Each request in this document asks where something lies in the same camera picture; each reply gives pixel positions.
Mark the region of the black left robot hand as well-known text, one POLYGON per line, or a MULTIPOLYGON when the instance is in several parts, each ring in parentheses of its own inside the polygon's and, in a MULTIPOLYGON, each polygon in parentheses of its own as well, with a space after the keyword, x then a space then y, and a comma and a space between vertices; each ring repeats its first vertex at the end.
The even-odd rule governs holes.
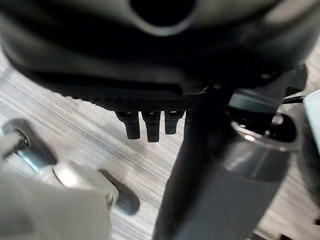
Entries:
POLYGON ((274 199, 300 127, 317 0, 3 0, 2 49, 33 82, 112 111, 151 143, 185 117, 155 240, 246 240, 274 199))

